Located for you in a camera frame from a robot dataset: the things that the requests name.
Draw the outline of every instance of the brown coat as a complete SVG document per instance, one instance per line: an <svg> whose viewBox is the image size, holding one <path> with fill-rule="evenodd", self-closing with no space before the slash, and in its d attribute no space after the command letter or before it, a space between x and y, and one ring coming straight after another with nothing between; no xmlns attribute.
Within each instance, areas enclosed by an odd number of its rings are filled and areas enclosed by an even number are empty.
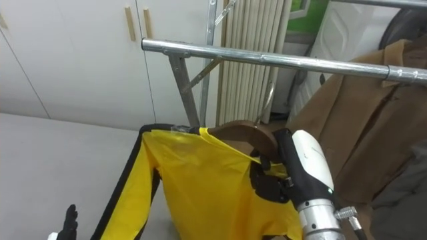
<svg viewBox="0 0 427 240"><path fill-rule="evenodd" d="M354 62L426 68L404 55L405 41ZM305 129L322 146L339 197L369 203L427 138L427 87L333 75L288 128Z"/></svg>

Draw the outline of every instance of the metal pipe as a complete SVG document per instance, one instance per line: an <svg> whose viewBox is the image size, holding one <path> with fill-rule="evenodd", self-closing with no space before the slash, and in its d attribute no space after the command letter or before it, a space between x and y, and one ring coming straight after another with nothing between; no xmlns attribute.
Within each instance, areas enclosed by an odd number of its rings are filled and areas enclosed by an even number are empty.
<svg viewBox="0 0 427 240"><path fill-rule="evenodd" d="M176 55L170 55L169 62L171 63L173 76L175 77L176 85L178 86L179 94L181 95L181 100L184 104L185 113L187 113L189 125L192 127L199 126L199 117L197 116L197 109L195 108L193 92L182 91L189 85L189 77L185 59Z"/></svg>
<svg viewBox="0 0 427 240"><path fill-rule="evenodd" d="M376 77L404 83L427 84L427 70L409 67L383 66L365 63L347 63L329 61L310 57L281 55L277 53L261 53L255 51L230 49L225 47L203 46L177 41L160 41L143 39L142 49L170 54L180 54L184 57L203 57L222 59L274 67L303 69L322 73L355 75L361 77Z"/></svg>
<svg viewBox="0 0 427 240"><path fill-rule="evenodd" d="M222 62L221 59L214 59L212 61L209 60L209 64L206 65L204 69L202 69L199 74L197 74L190 82L187 87L185 87L182 91L186 92L191 90L194 86L196 86L207 74L209 74L218 64Z"/></svg>
<svg viewBox="0 0 427 240"><path fill-rule="evenodd" d="M365 5L397 7L402 9L427 9L427 1L423 0L331 0L342 3L357 3Z"/></svg>
<svg viewBox="0 0 427 240"><path fill-rule="evenodd" d="M306 4L306 7L308 9L308 6L310 5L310 0L303 1L302 5ZM286 39L286 35L288 34L288 23L289 19L291 17L291 11L292 11L292 1L285 1L283 10L282 10L282 17L280 18L279 23L279 33L278 33L278 39L283 39L281 41L276 41L276 46L274 48L276 53L283 53L283 48L285 45L284 39ZM268 79L268 83L270 84L270 88L272 91L274 91L274 88L276 87L276 82L278 80L279 75L279 68L273 67L270 69L270 77ZM263 123L269 123L270 121L270 113L272 111L273 107L273 101L268 101L269 103L266 105L266 108L264 109L264 112L262 114L262 118L260 119Z"/></svg>
<svg viewBox="0 0 427 240"><path fill-rule="evenodd" d="M234 4L236 3L237 0L231 0L227 6L224 8L224 10L222 10L220 16L218 16L218 18L215 20L215 26L218 26L218 24L221 23L222 19L228 14L228 12L230 10L233 9Z"/></svg>
<svg viewBox="0 0 427 240"><path fill-rule="evenodd" d="M209 8L207 10L207 25L206 25L206 45L214 44L215 33L215 18L216 18L217 0L209 0ZM205 59L205 67L210 64L209 59ZM201 83L201 98L200 98L200 123L202 127L206 126L206 111L207 111L207 96L209 94L209 75L208 71Z"/></svg>

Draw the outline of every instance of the horizontal metal bar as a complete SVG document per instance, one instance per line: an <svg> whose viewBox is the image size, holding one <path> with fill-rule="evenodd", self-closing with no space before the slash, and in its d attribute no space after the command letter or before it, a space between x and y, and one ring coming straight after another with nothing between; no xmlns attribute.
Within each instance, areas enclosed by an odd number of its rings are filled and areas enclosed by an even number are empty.
<svg viewBox="0 0 427 240"><path fill-rule="evenodd" d="M145 51L154 51L164 53L166 55L177 53L186 57L203 57L210 59L220 58L225 61L237 61L240 63L303 69L321 73L377 77L403 83L427 84L427 70L409 67L347 63L341 61L314 59L310 57L281 55L277 53L261 53L225 47L203 46L177 41L160 41L153 39L143 39L141 46Z"/></svg>
<svg viewBox="0 0 427 240"><path fill-rule="evenodd" d="M383 7L397 7L402 9L426 10L427 1L423 0L331 0L343 3L357 3Z"/></svg>

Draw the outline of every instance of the white appliance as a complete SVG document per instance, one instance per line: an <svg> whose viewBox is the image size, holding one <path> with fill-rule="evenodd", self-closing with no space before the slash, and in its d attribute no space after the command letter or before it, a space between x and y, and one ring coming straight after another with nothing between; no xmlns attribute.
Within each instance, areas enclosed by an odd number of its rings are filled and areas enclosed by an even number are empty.
<svg viewBox="0 0 427 240"><path fill-rule="evenodd" d="M349 61L378 49L398 8L329 2L310 57ZM331 74L308 72L297 86L290 119L294 117Z"/></svg>

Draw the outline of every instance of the yellow jacket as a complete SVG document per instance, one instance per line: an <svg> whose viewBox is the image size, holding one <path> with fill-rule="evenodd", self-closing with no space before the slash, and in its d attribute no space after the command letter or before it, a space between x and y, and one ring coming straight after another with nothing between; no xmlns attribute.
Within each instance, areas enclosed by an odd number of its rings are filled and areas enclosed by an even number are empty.
<svg viewBox="0 0 427 240"><path fill-rule="evenodd" d="M143 231L159 180L183 240L301 239L291 202L273 203L252 189L249 157L206 128L171 131L146 125L126 163L92 239L135 239Z"/></svg>

